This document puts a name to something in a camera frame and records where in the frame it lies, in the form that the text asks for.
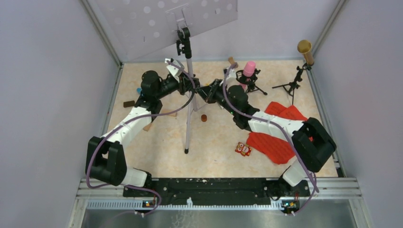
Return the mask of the lilac music stand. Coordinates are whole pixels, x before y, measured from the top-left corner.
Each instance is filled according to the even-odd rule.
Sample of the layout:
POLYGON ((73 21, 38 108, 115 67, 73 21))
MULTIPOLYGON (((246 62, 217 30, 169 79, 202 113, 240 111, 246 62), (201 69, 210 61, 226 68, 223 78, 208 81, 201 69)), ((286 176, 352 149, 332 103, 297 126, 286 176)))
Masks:
MULTIPOLYGON (((122 63, 171 45, 194 75, 191 38, 235 21, 235 0, 93 0, 96 18, 122 63)), ((195 110, 195 98, 187 105, 195 110)))

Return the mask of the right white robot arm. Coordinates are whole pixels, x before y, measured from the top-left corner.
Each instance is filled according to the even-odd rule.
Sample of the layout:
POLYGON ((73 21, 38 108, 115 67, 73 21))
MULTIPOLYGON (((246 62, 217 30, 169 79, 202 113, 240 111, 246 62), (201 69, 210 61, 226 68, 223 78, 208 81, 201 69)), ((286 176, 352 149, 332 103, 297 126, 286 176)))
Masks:
POLYGON ((313 117, 305 121, 290 120, 265 113, 249 104, 249 97, 240 85, 226 88, 222 80, 216 79, 195 91, 206 103, 217 103, 232 114, 240 129, 288 142, 297 160, 280 177, 278 188, 285 196, 296 192, 305 177, 313 181, 313 174, 336 151, 335 141, 319 120, 313 117))

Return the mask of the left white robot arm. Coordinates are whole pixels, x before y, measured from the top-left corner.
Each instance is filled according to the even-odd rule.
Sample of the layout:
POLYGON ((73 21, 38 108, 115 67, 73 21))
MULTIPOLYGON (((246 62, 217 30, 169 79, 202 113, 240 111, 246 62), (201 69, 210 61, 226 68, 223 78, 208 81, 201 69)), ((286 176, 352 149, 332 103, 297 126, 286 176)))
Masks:
POLYGON ((183 69, 169 70, 166 78, 162 78, 156 71, 149 70, 143 73, 141 81, 141 95, 135 102, 129 114, 112 130, 100 137, 92 137, 87 146, 86 184, 90 179, 101 181, 99 187, 113 185, 130 185, 140 196, 147 196, 152 192, 152 183, 147 180, 146 171, 129 168, 125 159, 125 148, 161 113, 161 99, 177 91, 181 95, 190 93, 187 102, 177 109, 180 111, 189 105, 200 87, 199 80, 183 69))

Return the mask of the red sheet music page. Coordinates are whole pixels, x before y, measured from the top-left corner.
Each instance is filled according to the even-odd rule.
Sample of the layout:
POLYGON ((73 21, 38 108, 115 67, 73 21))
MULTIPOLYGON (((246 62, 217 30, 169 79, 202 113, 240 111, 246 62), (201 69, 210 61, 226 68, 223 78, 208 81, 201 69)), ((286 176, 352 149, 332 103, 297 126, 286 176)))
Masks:
MULTIPOLYGON (((285 108, 278 102, 271 102, 265 113, 278 116, 285 108)), ((263 133, 250 133, 246 144, 266 155, 275 164, 286 164, 295 156, 287 141, 263 133)))
POLYGON ((293 105, 286 107, 283 111, 281 111, 278 114, 278 116, 290 120, 298 120, 298 121, 307 120, 307 118, 293 105))

